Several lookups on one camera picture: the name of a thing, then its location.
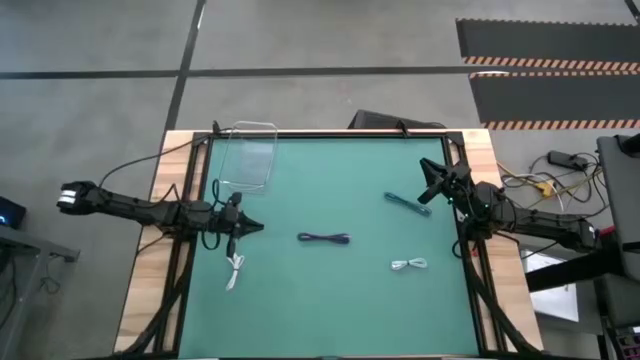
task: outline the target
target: white paper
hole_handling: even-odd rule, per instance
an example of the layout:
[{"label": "white paper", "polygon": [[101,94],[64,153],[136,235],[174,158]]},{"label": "white paper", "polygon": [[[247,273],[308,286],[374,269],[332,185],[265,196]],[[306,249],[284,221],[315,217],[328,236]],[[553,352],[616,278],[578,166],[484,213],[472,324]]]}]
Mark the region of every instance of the white paper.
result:
[{"label": "white paper", "polygon": [[[564,260],[535,254],[525,259],[525,268],[529,272],[562,262]],[[531,293],[531,301],[536,312],[570,321],[579,321],[576,284]]]}]

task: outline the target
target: black floor mat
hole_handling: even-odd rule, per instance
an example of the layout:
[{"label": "black floor mat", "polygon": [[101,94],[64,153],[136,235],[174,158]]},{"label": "black floor mat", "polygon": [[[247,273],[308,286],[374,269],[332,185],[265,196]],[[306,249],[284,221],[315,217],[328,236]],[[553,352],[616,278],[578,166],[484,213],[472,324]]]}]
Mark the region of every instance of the black floor mat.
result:
[{"label": "black floor mat", "polygon": [[472,74],[484,127],[496,130],[640,127],[640,75],[629,71]]},{"label": "black floor mat", "polygon": [[634,25],[458,19],[466,63],[577,70],[640,69]]}]

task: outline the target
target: yellow connector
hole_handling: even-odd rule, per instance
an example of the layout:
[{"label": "yellow connector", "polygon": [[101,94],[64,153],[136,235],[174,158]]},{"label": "yellow connector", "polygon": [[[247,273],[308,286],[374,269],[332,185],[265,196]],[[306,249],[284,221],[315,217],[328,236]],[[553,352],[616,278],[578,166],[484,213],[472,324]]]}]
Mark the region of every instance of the yellow connector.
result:
[{"label": "yellow connector", "polygon": [[553,180],[547,180],[545,182],[536,183],[535,185],[538,188],[538,190],[542,192],[542,197],[548,198],[550,196],[553,196],[553,186],[555,185],[553,183]]}]

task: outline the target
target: white usb cable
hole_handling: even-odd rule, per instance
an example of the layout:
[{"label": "white usb cable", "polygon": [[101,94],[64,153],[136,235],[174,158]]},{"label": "white usb cable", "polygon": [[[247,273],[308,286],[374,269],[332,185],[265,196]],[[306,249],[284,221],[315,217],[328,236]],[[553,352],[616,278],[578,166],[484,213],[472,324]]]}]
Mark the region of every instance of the white usb cable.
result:
[{"label": "white usb cable", "polygon": [[231,263],[231,266],[233,267],[233,274],[231,274],[231,279],[229,279],[229,282],[227,283],[227,291],[233,289],[233,287],[236,285],[236,278],[238,277],[238,271],[240,271],[240,267],[242,267],[242,264],[244,263],[244,255],[240,255],[238,256],[238,254],[233,253],[233,259],[231,258],[227,258],[227,260]]},{"label": "white usb cable", "polygon": [[411,260],[395,260],[391,262],[391,270],[397,271],[400,270],[402,268],[404,268],[405,266],[413,266],[413,267],[417,267],[417,268],[426,268],[427,267],[427,260],[423,259],[423,258],[415,258],[415,259],[411,259]]}]

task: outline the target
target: wooden board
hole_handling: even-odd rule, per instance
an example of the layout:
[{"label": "wooden board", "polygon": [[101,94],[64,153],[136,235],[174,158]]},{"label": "wooden board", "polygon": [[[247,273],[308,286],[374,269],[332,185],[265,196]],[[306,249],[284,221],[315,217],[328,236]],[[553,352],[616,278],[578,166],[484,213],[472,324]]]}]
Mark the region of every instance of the wooden board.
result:
[{"label": "wooden board", "polygon": [[[280,132],[326,132],[328,130],[280,130]],[[330,130],[354,132],[358,130]],[[436,131],[461,131],[464,134],[467,159],[472,169],[472,177],[475,182],[486,181],[501,186],[500,174],[496,163],[493,146],[489,132],[483,129],[470,130],[412,130],[413,132]],[[163,151],[179,146],[193,138],[194,131],[169,131],[163,144]],[[161,198],[171,184],[176,184],[178,193],[182,192],[184,175],[189,158],[190,147],[177,150],[163,156],[160,159],[156,177],[154,179],[152,200]],[[196,176],[194,178],[191,199],[194,199],[199,188],[200,174],[204,154],[199,154],[196,163]],[[159,232],[155,228],[144,229],[141,235],[140,247],[154,239]],[[171,251],[171,240],[162,240],[160,243],[149,247],[138,256],[134,263],[131,283],[127,294],[125,307],[122,314],[120,329],[116,338],[114,351],[126,349],[138,334],[148,324],[160,305],[162,292]],[[494,279],[494,285],[498,302],[509,319],[524,337],[536,348],[542,349],[542,339],[538,323],[533,312],[531,298],[525,280],[524,269],[520,262],[520,253],[517,245],[499,236],[487,242],[489,262]],[[495,349],[495,338],[491,326],[490,317],[486,308],[483,309],[483,323],[487,342],[490,349]],[[165,347],[172,344],[177,306],[171,312],[167,329],[167,341]]]}]

